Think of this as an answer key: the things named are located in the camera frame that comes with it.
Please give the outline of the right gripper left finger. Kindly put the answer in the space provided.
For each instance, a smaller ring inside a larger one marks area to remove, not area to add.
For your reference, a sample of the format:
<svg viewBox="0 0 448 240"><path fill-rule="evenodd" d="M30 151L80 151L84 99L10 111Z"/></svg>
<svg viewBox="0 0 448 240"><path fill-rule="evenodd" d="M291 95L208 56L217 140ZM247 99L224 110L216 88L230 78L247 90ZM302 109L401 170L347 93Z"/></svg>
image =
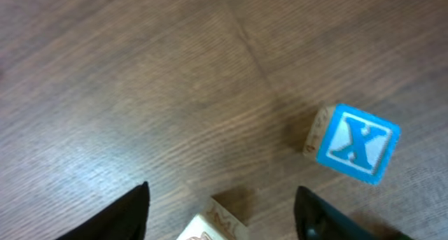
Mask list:
<svg viewBox="0 0 448 240"><path fill-rule="evenodd" d="M149 208L145 181L57 240L144 240Z"/></svg>

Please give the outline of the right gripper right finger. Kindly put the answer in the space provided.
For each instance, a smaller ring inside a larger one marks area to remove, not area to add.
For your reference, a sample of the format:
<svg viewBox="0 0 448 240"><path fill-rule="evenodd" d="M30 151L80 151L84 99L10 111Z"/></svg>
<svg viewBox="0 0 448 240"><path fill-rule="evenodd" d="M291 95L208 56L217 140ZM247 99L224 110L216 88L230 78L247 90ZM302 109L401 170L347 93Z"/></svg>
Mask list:
<svg viewBox="0 0 448 240"><path fill-rule="evenodd" d="M299 240L412 240L378 217L343 214L305 186L297 188L293 214Z"/></svg>

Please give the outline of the blue X letter block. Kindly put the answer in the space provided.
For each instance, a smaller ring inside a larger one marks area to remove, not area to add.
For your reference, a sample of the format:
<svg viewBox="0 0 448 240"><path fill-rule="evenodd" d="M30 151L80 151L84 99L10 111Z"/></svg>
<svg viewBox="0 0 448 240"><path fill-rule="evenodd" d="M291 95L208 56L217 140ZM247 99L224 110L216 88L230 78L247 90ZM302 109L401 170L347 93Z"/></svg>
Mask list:
<svg viewBox="0 0 448 240"><path fill-rule="evenodd" d="M314 118L303 154L325 167L378 185L400 134L397 124L353 106L324 106Z"/></svg>

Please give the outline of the red M letter block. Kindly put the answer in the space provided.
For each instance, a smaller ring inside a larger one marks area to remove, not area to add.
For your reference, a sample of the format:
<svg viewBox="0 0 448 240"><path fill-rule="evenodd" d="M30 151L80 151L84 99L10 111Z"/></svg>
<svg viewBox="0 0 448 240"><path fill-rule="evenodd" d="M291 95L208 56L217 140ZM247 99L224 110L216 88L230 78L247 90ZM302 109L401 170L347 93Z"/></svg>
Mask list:
<svg viewBox="0 0 448 240"><path fill-rule="evenodd" d="M210 198L176 240L249 240L247 227Z"/></svg>

